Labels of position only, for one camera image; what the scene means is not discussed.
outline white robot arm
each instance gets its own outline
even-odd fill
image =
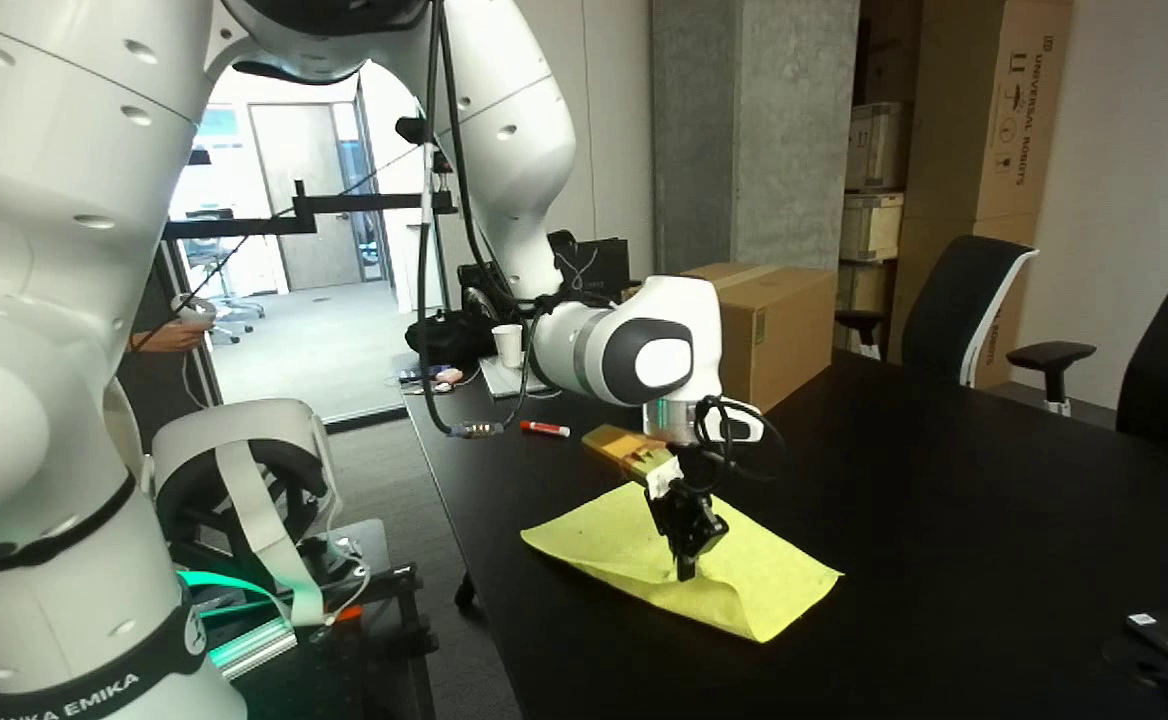
[[[516,0],[0,0],[0,717],[245,717],[201,663],[109,378],[215,76],[325,82],[376,60],[428,103],[439,9],[460,94],[434,132],[464,143],[479,241],[534,306],[562,289],[542,223],[576,140]],[[708,284],[558,303],[534,342],[596,400],[721,392]]]

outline cable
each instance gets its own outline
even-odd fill
[[[477,226],[471,226],[471,197],[470,197],[470,161],[464,161],[464,132],[460,132],[460,93],[456,93],[456,55],[454,55],[454,26],[447,26],[447,17],[444,17],[444,5],[447,0],[438,0],[438,32],[439,32],[439,62],[444,62],[444,79],[447,79],[447,110],[454,110],[454,143],[456,143],[456,191],[460,191],[460,212],[464,212],[464,241],[470,241],[470,252],[477,265],[483,265],[483,252],[477,245]]]
[[[352,197],[361,191],[367,181],[376,181],[381,173],[395,169],[401,161],[416,157],[421,147],[409,147],[401,157],[392,157],[388,162],[367,169],[361,181],[346,185],[335,197]]]
[[[195,297],[223,270],[223,265],[248,245],[254,236],[242,236],[213,267],[208,267],[208,274],[192,289],[192,291],[184,291],[180,297],[180,303],[170,312],[170,319],[161,319],[155,329],[148,329],[132,349],[129,349],[129,355],[142,355],[145,349],[148,349],[148,338],[166,329],[166,325],[173,325],[173,319],[180,319],[180,312],[184,306],[192,306],[195,303]]]
[[[355,591],[346,595],[346,602],[335,602],[335,608],[328,612],[328,626],[340,624],[340,616],[346,616],[346,612],[349,612],[349,608],[371,589],[371,567],[367,567],[364,561],[355,561],[352,573],[361,573]]]
[[[425,50],[425,140],[434,136],[434,110],[438,110],[438,35],[439,35],[439,17],[438,13],[434,13],[434,25],[428,25],[428,50]]]
[[[233,589],[233,591],[267,599],[277,608],[277,616],[285,616],[285,620],[292,616],[281,595],[274,595],[267,589],[248,583],[242,574],[203,573],[203,567],[175,567],[175,574],[180,574],[184,589]]]
[[[425,406],[434,428],[439,428],[444,436],[456,436],[454,425],[439,419],[438,410],[438,397],[434,397],[434,374],[428,374],[428,314],[425,314],[425,278],[428,278],[428,223],[421,223],[421,258],[416,258],[416,325],[421,325],[421,358],[425,358]]]

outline black table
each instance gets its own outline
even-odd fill
[[[526,717],[1168,717],[1126,612],[1168,608],[1168,446],[840,358],[724,483],[840,589],[773,644],[652,612],[520,544],[608,483],[582,442],[421,442]],[[479,416],[479,383],[439,410]],[[582,402],[534,406],[590,433]]]

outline floor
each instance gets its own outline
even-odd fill
[[[215,319],[213,358],[223,400],[300,397],[334,425],[401,406],[401,334],[392,284],[254,297]]]
[[[227,329],[215,331],[215,371],[227,400],[300,397],[328,425],[401,406],[395,367],[413,351],[401,342],[405,319],[388,284],[267,297],[262,306],[264,319],[237,342]],[[425,581],[421,612],[439,644],[428,657],[438,717],[516,720],[492,636],[454,602],[464,563],[413,425],[334,433],[334,462],[346,496],[340,521],[386,521],[392,561],[416,563]]]

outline concrete pillar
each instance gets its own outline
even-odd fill
[[[834,267],[862,0],[652,0],[655,267]]]

